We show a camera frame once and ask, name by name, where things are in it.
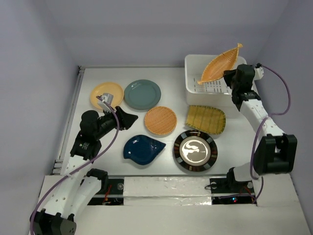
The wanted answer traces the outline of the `orange woven boat-shaped basket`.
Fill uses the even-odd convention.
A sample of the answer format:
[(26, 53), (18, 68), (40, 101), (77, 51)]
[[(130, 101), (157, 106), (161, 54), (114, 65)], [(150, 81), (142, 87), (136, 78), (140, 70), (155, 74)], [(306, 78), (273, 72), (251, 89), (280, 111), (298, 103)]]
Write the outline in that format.
[(223, 52), (213, 59), (204, 69), (200, 81), (197, 83), (202, 85), (203, 83), (213, 82), (223, 77), (224, 71), (231, 70), (237, 62), (239, 49), (243, 45), (238, 43), (233, 49)]

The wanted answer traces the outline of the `dark blue leaf-shaped plate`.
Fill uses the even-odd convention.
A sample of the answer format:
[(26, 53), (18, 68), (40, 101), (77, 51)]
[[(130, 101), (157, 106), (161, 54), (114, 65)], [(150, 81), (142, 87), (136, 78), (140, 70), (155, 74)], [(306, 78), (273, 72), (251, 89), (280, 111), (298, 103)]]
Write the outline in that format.
[(166, 147), (166, 144), (146, 135), (135, 135), (124, 145), (123, 158), (138, 165), (150, 164)]

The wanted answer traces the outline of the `round woven orange basket plate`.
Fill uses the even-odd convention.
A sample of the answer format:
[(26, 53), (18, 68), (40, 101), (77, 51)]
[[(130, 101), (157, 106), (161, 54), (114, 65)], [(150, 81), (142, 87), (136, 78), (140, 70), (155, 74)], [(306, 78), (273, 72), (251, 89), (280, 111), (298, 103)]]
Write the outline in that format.
[(146, 113), (144, 124), (147, 130), (155, 135), (167, 135), (175, 129), (177, 116), (172, 109), (157, 106)]

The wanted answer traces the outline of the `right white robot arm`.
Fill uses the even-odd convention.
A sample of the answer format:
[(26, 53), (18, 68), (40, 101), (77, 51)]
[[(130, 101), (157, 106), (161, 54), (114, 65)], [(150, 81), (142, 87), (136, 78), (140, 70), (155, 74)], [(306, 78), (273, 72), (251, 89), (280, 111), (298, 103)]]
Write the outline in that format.
[(225, 186), (231, 192), (266, 174), (290, 173), (294, 167), (296, 136), (278, 127), (273, 116), (279, 113), (267, 113), (261, 97), (252, 88), (253, 82), (263, 77), (265, 68), (261, 64), (256, 67), (240, 64), (234, 70), (224, 71), (232, 102), (255, 131), (249, 163), (231, 168), (226, 175)]

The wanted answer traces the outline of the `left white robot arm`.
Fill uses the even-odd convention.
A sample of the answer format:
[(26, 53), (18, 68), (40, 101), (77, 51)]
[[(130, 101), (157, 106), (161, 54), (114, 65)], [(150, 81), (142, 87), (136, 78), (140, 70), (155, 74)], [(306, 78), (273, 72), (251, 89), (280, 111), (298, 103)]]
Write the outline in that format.
[(117, 106), (103, 116), (88, 110), (81, 116), (80, 131), (74, 141), (63, 177), (41, 198), (30, 217), (32, 235), (73, 235), (76, 220), (96, 193), (108, 189), (108, 174), (92, 164), (101, 151), (101, 138), (111, 130), (129, 129), (137, 115), (124, 112)]

